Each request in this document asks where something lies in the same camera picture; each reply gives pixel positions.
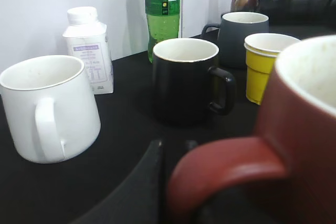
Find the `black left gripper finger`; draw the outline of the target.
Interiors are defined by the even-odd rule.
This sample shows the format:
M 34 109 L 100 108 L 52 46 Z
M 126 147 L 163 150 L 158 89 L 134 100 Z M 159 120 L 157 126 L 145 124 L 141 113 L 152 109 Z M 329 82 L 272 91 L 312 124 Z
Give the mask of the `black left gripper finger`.
M 177 223 L 168 207 L 166 143 L 150 142 L 126 179 L 73 223 Z

